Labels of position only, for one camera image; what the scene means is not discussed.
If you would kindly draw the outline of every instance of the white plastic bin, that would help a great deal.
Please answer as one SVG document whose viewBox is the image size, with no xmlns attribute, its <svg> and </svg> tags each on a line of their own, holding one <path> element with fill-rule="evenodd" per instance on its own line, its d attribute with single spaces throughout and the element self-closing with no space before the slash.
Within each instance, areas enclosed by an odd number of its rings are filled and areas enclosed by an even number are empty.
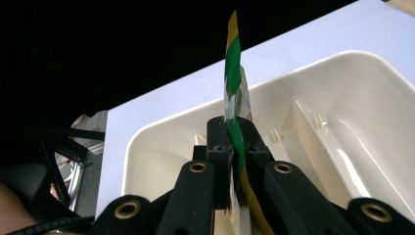
<svg viewBox="0 0 415 235">
<path fill-rule="evenodd" d="M 254 124 L 276 160 L 299 166 L 343 208 L 373 197 L 415 222 L 415 89 L 386 60 L 342 52 L 252 86 L 250 95 Z M 138 130 L 123 194 L 153 201 L 171 190 L 194 145 L 206 144 L 207 121 L 223 115 L 219 99 Z"/>
</svg>

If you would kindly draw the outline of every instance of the plastic container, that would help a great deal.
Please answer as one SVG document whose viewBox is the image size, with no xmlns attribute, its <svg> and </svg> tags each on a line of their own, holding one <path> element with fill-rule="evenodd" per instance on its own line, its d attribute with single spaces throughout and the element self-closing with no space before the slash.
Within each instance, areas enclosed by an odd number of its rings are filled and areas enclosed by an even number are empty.
<svg viewBox="0 0 415 235">
<path fill-rule="evenodd" d="M 329 201 L 346 208 L 372 197 L 415 221 L 415 89 L 385 59 L 342 52 L 251 86 L 250 96 L 273 157 L 301 168 Z M 171 190 L 194 145 L 206 144 L 207 121 L 223 115 L 218 99 L 138 130 L 123 194 L 153 201 Z"/>
</svg>

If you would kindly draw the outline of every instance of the black cable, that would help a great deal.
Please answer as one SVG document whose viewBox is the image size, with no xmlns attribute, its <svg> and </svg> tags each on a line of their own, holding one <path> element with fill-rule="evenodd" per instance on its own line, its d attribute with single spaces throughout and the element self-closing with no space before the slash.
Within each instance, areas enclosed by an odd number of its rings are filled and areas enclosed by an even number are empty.
<svg viewBox="0 0 415 235">
<path fill-rule="evenodd" d="M 95 217 L 63 217 L 58 218 L 50 221 L 46 221 L 43 223 L 35 224 L 33 226 L 28 226 L 21 230 L 8 233 L 7 235 L 42 235 L 46 232 L 50 232 L 52 230 L 63 228 L 63 227 L 77 227 L 77 226 L 84 226 L 84 225 L 92 225 L 94 222 Z"/>
</svg>

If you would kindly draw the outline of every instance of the black plastic part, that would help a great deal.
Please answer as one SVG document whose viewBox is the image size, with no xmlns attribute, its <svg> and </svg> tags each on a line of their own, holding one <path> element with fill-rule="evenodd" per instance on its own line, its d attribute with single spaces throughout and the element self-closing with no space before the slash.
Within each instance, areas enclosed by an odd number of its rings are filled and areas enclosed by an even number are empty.
<svg viewBox="0 0 415 235">
<path fill-rule="evenodd" d="M 159 224 L 162 219 L 162 215 L 164 214 L 165 208 L 167 207 L 167 204 L 168 204 L 168 200 L 170 199 L 170 195 L 171 195 L 171 190 L 151 202 L 152 209 L 153 209 L 153 212 L 152 212 L 153 225 L 152 226 L 155 228 L 159 227 Z"/>
<path fill-rule="evenodd" d="M 53 147 L 56 153 L 75 162 L 85 163 L 89 153 L 89 150 L 85 146 L 73 141 L 67 136 L 54 135 L 48 136 L 45 139 L 45 142 Z"/>
<path fill-rule="evenodd" d="M 214 207 L 229 206 L 229 188 L 233 160 L 233 147 L 228 138 L 225 117 L 214 117 L 207 122 L 207 161 L 216 169 L 214 179 Z"/>
<path fill-rule="evenodd" d="M 250 184 L 255 192 L 263 191 L 264 169 L 269 162 L 274 161 L 274 158 L 251 121 L 239 118 L 239 124 L 244 137 L 246 168 Z"/>
<path fill-rule="evenodd" d="M 83 139 L 94 139 L 94 140 L 101 140 L 105 141 L 105 132 L 101 131 L 93 131 L 93 130 L 83 130 L 83 129 L 76 129 L 76 128 L 55 128 L 55 129 L 46 129 L 48 133 L 52 133 L 55 135 L 61 136 L 70 136 L 70 137 L 77 137 Z"/>
<path fill-rule="evenodd" d="M 415 224 L 388 204 L 377 199 L 351 200 L 347 206 L 346 218 L 359 234 L 415 234 Z"/>
<path fill-rule="evenodd" d="M 264 187 L 289 234 L 357 234 L 294 164 L 270 162 L 265 168 Z"/>
<path fill-rule="evenodd" d="M 207 146 L 205 145 L 195 145 L 193 147 L 193 161 L 201 160 L 206 161 L 207 160 Z"/>
<path fill-rule="evenodd" d="M 191 161 L 180 170 L 156 234 L 213 234 L 214 166 Z"/>
<path fill-rule="evenodd" d="M 115 199 L 104 209 L 87 234 L 150 235 L 156 229 L 152 225 L 150 202 L 143 197 L 125 195 Z"/>
</svg>

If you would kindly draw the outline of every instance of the brass ring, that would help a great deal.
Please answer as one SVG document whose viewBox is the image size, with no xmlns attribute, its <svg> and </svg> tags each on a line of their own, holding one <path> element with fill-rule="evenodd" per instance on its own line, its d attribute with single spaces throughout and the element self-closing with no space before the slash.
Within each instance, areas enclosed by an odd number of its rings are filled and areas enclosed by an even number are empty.
<svg viewBox="0 0 415 235">
<path fill-rule="evenodd" d="M 368 217 L 375 219 L 379 222 L 391 222 L 392 216 L 388 212 L 388 210 L 384 209 L 383 207 L 373 204 L 373 203 L 366 203 L 360 206 L 363 213 L 366 214 Z"/>
<path fill-rule="evenodd" d="M 119 219 L 128 219 L 141 210 L 140 202 L 131 200 L 129 202 L 122 203 L 115 209 L 115 217 Z"/>
<path fill-rule="evenodd" d="M 191 164 L 190 170 L 195 173 L 202 173 L 207 170 L 207 165 L 204 163 Z"/>
<path fill-rule="evenodd" d="M 288 164 L 276 164 L 274 169 L 280 173 L 291 173 L 293 172 L 293 168 L 290 167 Z"/>
</svg>

